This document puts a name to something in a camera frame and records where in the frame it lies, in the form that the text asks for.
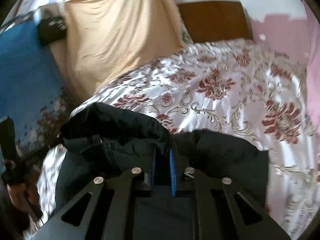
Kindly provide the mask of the person's left hand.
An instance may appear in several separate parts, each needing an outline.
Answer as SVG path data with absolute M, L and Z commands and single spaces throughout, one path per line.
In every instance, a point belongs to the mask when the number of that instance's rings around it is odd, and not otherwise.
M 7 185 L 7 191 L 14 207 L 22 212 L 28 212 L 25 196 L 32 206 L 40 207 L 39 193 L 37 191 L 36 182 L 39 178 L 37 173 L 31 173 L 26 183 L 19 185 Z

